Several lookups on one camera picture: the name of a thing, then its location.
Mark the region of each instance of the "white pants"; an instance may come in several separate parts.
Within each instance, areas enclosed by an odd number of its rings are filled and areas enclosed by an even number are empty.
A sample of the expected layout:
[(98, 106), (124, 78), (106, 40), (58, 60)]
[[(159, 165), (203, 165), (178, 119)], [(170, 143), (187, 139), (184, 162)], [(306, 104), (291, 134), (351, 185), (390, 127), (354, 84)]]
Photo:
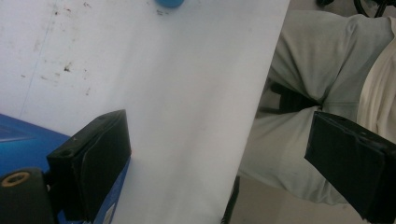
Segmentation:
[(312, 202), (346, 203), (304, 159), (313, 113), (356, 121), (367, 74), (392, 38), (386, 18), (289, 12), (268, 77), (320, 106), (255, 119), (239, 174)]

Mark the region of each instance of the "dark spot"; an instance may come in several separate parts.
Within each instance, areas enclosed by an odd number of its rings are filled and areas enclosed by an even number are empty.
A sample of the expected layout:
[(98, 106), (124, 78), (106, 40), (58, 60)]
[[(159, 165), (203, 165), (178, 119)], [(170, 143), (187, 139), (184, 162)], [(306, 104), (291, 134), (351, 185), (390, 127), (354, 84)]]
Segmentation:
[(33, 51), (39, 51), (40, 50), (40, 41), (39, 40), (37, 40), (36, 42), (35, 42), (35, 48), (33, 49)]
[(64, 71), (65, 72), (70, 72), (70, 66), (72, 65), (72, 63), (69, 63), (67, 66), (64, 67)]

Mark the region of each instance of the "blue object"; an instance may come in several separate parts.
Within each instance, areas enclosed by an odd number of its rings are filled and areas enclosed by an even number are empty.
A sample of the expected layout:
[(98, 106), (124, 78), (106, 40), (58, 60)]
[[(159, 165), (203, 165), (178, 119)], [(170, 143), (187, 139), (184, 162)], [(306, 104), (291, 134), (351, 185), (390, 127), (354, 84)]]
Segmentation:
[(68, 138), (0, 114), (0, 175), (23, 167), (38, 167), (47, 172), (47, 155)]
[[(93, 224), (99, 224), (99, 223), (111, 223), (113, 217), (114, 217), (114, 212), (117, 208), (118, 200), (121, 195), (121, 190), (123, 186), (124, 179), (126, 177), (126, 173), (128, 171), (128, 166), (129, 163), (131, 162), (131, 159), (129, 159), (125, 167), (122, 169), (122, 172), (119, 174), (117, 177), (116, 181), (113, 184), (113, 187), (111, 188), (111, 191), (107, 194), (105, 200), (102, 203), (102, 206), (98, 212), (98, 215), (96, 217), (96, 220), (93, 222)], [(61, 212), (58, 215), (59, 223), (60, 224), (84, 224), (86, 222), (83, 221), (66, 221), (66, 218), (64, 216), (64, 213)]]
[(184, 0), (156, 0), (163, 7), (179, 7)]

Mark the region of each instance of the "round hole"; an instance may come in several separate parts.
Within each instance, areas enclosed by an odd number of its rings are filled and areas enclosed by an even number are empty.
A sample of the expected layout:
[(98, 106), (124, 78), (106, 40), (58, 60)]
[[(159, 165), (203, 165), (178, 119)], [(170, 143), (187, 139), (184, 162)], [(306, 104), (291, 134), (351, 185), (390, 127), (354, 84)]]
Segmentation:
[(10, 188), (23, 183), (29, 179), (30, 174), (27, 172), (17, 172), (15, 174), (7, 176), (2, 182), (1, 186), (4, 188)]

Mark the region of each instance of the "stain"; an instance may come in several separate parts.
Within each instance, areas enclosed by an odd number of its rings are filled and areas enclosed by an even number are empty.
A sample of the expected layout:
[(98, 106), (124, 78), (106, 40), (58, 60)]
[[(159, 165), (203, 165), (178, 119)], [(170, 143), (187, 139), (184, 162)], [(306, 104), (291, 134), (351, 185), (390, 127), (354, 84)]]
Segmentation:
[(40, 45), (41, 45), (41, 41), (37, 40), (35, 42), (35, 47), (33, 48), (33, 51), (39, 51), (40, 50)]
[(85, 92), (85, 95), (90, 95), (91, 87), (88, 88), (88, 90)]
[(84, 80), (87, 80), (90, 77), (90, 73), (88, 72), (87, 69), (84, 68)]
[(72, 63), (69, 63), (67, 66), (64, 67), (64, 71), (65, 72), (70, 72), (70, 66), (72, 65)]
[(163, 12), (163, 11), (160, 11), (159, 9), (157, 9), (157, 15), (163, 16), (163, 14), (169, 15), (169, 12), (167, 12), (167, 11)]
[(55, 73), (55, 76), (54, 76), (54, 75), (40, 76), (40, 78), (41, 78), (42, 80), (51, 82), (51, 83), (53, 83), (53, 84), (58, 84), (60, 75), (61, 75), (61, 74), (59, 74), (59, 76), (58, 76), (58, 75)]

